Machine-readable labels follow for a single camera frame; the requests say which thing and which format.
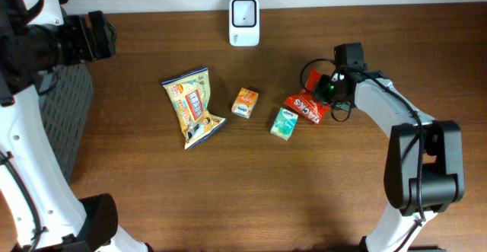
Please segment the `red snack packet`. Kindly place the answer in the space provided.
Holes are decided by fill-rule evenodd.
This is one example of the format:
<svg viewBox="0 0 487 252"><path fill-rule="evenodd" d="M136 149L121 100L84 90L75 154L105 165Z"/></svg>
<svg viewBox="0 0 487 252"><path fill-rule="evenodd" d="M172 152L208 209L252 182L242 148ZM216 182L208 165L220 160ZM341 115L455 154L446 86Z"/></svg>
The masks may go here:
<svg viewBox="0 0 487 252"><path fill-rule="evenodd" d="M310 92L306 91L306 88L310 91L313 90L321 76L315 68L312 68L305 88L299 94L288 97L284 102L287 107L298 112L317 126L320 125L320 121L325 113L330 110L330 107L318 102Z"/></svg>

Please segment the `teal tissue pack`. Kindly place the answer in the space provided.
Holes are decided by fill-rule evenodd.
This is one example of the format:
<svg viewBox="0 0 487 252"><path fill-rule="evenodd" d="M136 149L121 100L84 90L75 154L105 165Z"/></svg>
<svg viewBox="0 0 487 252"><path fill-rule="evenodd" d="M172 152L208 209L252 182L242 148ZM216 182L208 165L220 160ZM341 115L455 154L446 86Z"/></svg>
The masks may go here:
<svg viewBox="0 0 487 252"><path fill-rule="evenodd" d="M272 124L270 133L281 139L289 140L298 121L298 115L285 108L280 108Z"/></svg>

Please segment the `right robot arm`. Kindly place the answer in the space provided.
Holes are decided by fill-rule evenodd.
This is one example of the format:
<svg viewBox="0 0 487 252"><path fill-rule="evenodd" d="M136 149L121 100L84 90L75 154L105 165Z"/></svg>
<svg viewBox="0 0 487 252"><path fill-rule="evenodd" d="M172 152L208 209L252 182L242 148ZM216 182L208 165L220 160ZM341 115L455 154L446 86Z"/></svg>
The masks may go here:
<svg viewBox="0 0 487 252"><path fill-rule="evenodd" d="M332 108L356 108L387 135L387 205L362 251L407 251L422 228L465 193L460 126L423 113L381 72L350 67L324 75L313 89Z"/></svg>

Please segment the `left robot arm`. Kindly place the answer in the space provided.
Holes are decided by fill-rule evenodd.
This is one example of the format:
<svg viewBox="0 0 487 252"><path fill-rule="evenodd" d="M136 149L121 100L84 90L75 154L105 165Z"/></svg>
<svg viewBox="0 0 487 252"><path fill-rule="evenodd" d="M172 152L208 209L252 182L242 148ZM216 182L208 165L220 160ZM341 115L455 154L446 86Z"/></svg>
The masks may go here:
<svg viewBox="0 0 487 252"><path fill-rule="evenodd" d="M101 11L65 15L68 0L1 0L1 191L17 251L148 251L118 223L110 194L78 199L46 134L42 72L106 59L116 30Z"/></svg>

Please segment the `orange tissue pack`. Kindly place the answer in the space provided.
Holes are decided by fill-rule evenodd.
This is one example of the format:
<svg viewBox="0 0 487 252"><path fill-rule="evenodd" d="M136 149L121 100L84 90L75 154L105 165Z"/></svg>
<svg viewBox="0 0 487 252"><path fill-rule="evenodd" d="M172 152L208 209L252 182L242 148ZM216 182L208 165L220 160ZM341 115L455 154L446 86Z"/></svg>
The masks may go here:
<svg viewBox="0 0 487 252"><path fill-rule="evenodd" d="M233 105L231 112L243 118L249 119L253 108L256 105L259 94L246 88L241 88Z"/></svg>

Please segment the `yellow snack bag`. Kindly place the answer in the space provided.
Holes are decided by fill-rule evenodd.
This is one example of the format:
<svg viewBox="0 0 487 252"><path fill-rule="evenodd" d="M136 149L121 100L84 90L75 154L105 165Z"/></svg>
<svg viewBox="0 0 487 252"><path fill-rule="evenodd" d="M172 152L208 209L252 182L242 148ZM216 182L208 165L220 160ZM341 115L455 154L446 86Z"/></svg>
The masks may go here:
<svg viewBox="0 0 487 252"><path fill-rule="evenodd" d="M208 111L211 86L207 67L163 80L161 85L176 112L185 149L204 142L226 123L224 117Z"/></svg>

